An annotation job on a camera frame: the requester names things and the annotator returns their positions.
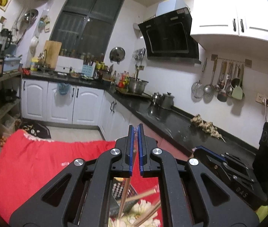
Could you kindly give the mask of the dark kitchen window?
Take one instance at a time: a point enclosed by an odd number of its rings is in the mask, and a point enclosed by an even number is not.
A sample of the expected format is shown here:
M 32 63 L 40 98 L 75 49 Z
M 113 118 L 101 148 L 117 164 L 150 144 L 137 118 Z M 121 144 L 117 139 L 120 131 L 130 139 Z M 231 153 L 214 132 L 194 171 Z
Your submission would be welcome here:
M 104 56 L 124 0 L 67 0 L 50 40 L 71 58 Z

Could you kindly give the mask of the steel kettle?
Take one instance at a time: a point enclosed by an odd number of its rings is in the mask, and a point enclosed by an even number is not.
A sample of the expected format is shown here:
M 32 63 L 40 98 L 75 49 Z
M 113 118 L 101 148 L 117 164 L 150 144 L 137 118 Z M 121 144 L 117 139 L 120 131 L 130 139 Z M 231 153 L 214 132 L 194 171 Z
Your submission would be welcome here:
M 159 92 L 155 92 L 154 94 L 151 95 L 150 99 L 151 99 L 151 103 L 153 105 L 160 105 L 161 103 L 161 98 L 162 95 Z

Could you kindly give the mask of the large steel stockpot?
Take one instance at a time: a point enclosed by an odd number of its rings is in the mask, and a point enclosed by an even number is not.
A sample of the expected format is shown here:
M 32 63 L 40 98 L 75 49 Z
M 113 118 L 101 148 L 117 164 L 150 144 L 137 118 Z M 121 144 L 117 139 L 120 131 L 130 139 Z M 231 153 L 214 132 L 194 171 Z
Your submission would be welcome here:
M 128 92 L 133 94 L 142 94 L 145 91 L 147 84 L 148 81 L 130 77 L 128 84 Z

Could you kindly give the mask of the hanging strainer ladle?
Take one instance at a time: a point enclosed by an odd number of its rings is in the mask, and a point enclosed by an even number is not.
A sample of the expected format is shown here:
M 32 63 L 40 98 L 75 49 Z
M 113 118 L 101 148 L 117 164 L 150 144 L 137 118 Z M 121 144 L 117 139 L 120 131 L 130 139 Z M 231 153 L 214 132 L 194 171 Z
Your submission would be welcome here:
M 201 83 L 201 79 L 204 75 L 204 71 L 206 69 L 206 66 L 207 66 L 207 58 L 205 58 L 205 61 L 203 63 L 201 76 L 200 76 L 199 81 L 194 82 L 193 85 L 191 86 L 191 93 L 194 96 L 194 98 L 196 98 L 196 99 L 201 99 L 204 95 L 204 86 Z

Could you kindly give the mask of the red floral tablecloth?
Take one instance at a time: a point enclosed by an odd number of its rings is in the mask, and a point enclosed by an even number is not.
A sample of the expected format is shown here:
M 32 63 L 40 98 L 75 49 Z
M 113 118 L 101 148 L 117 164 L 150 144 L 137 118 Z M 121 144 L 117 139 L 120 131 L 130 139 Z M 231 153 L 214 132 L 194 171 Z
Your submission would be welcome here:
M 113 149 L 116 141 L 56 142 L 23 130 L 12 134 L 0 153 L 0 216 L 13 212 L 77 158 L 90 161 Z M 159 226 L 158 200 L 133 226 Z

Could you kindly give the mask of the blue knife block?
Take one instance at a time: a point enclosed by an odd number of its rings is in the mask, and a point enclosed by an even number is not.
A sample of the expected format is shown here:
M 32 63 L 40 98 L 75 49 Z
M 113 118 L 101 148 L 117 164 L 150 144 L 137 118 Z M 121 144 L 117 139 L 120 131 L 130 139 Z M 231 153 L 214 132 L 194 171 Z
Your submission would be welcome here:
M 81 74 L 87 77 L 93 77 L 95 65 L 83 65 Z

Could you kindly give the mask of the hanging glass pot lid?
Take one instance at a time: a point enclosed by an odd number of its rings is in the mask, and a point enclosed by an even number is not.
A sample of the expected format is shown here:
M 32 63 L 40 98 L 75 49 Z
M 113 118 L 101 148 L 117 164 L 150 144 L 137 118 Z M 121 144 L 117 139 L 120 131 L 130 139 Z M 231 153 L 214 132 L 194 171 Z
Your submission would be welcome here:
M 120 64 L 125 59 L 126 52 L 122 47 L 114 47 L 109 54 L 111 62 Z

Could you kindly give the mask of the black range hood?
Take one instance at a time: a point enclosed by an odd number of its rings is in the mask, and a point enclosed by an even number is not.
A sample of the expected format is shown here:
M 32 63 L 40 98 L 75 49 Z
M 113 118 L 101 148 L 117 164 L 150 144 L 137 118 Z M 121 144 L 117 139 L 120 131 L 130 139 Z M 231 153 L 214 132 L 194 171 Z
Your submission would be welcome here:
M 165 0 L 156 15 L 138 27 L 150 61 L 200 64 L 199 45 L 191 33 L 192 17 L 183 0 Z

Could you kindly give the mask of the wooden cutting board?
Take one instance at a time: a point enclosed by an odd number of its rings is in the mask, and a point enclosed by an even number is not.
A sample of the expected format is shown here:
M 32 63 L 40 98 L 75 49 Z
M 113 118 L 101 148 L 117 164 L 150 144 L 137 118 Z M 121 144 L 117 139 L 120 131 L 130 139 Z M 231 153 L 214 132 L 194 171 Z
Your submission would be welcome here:
M 58 56 L 62 47 L 61 42 L 47 40 L 44 45 L 44 50 L 47 50 L 45 63 L 50 66 L 50 69 L 55 69 Z

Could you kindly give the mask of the white upper cabinet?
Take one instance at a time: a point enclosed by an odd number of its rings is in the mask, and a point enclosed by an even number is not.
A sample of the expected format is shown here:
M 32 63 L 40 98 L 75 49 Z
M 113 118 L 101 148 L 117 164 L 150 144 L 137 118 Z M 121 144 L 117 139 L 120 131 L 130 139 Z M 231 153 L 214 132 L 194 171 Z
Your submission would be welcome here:
M 194 0 L 190 34 L 206 50 L 268 61 L 268 0 Z

